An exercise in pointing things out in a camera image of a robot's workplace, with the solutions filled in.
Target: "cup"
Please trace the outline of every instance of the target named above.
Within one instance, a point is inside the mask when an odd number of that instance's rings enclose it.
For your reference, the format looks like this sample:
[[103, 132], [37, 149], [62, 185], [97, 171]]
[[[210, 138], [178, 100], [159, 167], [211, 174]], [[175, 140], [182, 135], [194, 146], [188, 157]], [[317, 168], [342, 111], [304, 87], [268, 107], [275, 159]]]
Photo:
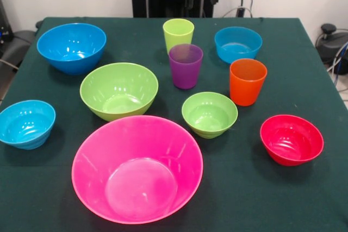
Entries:
[[229, 67], [229, 94], [231, 100], [241, 106], [256, 102], [267, 68], [260, 61], [243, 58], [233, 62]]
[[186, 19], [173, 18], [166, 21], [163, 24], [163, 32], [167, 53], [175, 45], [191, 43], [194, 29], [194, 24]]
[[180, 89], [190, 89], [197, 84], [202, 65], [203, 51], [195, 45], [184, 43], [169, 51], [169, 64], [173, 83]]

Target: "small green bowl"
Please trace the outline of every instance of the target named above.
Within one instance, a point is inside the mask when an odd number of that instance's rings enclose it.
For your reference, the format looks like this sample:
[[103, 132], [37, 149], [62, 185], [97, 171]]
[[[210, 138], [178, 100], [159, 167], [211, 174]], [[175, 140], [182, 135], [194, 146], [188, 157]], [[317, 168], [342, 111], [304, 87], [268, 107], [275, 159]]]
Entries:
[[235, 104], [216, 92], [199, 92], [190, 96], [182, 106], [186, 123], [200, 137], [212, 139], [223, 134], [238, 117]]
[[89, 73], [80, 86], [82, 101], [108, 122], [144, 114], [157, 92], [154, 73], [129, 62], [101, 66]]

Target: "large pink bowl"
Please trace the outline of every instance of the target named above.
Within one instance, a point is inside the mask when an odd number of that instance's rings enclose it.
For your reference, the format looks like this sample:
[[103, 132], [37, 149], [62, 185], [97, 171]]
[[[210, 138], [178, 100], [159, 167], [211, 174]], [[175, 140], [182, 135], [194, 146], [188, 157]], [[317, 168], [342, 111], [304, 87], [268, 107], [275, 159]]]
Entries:
[[110, 122], [80, 146], [72, 164], [78, 198], [93, 213], [123, 224], [168, 217], [196, 192], [203, 174], [194, 138], [164, 118]]

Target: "orange cup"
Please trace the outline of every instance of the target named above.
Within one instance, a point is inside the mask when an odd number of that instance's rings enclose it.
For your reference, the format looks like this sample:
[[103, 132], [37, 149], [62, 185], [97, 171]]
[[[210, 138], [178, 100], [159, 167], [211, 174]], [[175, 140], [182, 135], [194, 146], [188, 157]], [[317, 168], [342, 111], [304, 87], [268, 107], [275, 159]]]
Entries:
[[229, 95], [231, 100], [241, 106], [249, 106], [256, 102], [263, 82], [267, 76], [267, 68], [260, 61], [243, 58], [229, 67]]

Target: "lime green cup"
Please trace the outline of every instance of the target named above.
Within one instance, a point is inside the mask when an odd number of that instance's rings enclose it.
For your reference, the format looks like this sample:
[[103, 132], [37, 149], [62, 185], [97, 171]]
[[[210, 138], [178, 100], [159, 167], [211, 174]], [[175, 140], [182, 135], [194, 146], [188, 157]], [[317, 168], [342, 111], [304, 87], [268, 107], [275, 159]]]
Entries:
[[182, 106], [186, 123], [200, 137], [212, 139], [223, 134], [237, 120], [237, 106], [225, 95], [199, 92]]
[[146, 67], [128, 62], [101, 66], [80, 86], [87, 107], [106, 121], [142, 115], [158, 92], [158, 81]]
[[194, 29], [194, 24], [186, 19], [173, 18], [166, 21], [163, 24], [163, 32], [167, 53], [173, 46], [191, 43]]

